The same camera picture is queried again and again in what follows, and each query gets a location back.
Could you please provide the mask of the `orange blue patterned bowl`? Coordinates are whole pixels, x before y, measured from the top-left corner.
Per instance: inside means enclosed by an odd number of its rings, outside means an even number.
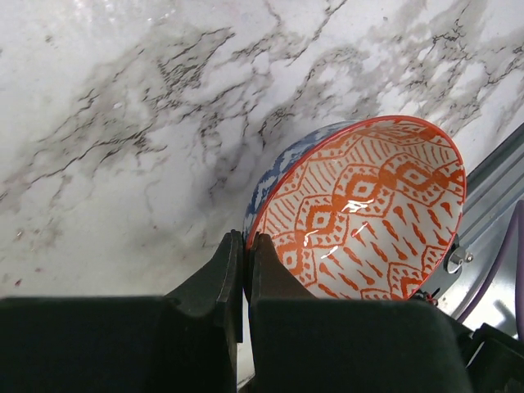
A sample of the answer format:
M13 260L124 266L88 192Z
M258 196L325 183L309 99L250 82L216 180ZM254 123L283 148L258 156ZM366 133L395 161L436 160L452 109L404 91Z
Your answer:
M463 158L434 124L344 121L276 158L255 186L244 235L248 246L268 235L317 297L406 300L451 249L466 193Z

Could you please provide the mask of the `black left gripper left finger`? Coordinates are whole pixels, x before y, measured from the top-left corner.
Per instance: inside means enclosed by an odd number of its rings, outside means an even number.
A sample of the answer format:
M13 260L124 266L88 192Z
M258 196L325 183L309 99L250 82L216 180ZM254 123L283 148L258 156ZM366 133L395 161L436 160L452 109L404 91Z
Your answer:
M165 296L165 358L180 392L235 392L242 342L242 235L226 233L211 259Z

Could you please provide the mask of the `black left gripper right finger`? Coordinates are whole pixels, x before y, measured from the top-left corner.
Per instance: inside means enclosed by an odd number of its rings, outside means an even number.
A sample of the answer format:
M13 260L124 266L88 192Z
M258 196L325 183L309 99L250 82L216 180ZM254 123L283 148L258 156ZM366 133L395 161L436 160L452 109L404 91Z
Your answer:
M322 340L328 331L319 308L323 303L282 265L267 234L255 236L249 268L249 322L257 391L322 391Z

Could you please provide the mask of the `aluminium rail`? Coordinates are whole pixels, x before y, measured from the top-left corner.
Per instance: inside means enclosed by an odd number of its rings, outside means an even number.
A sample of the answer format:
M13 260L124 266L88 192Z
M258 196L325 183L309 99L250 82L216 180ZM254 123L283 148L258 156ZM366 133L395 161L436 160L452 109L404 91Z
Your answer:
M446 291L441 308L457 318L471 303L487 276L505 228L495 223L510 215L523 196L523 126L519 125L469 175L468 197L460 226L460 244L473 256Z

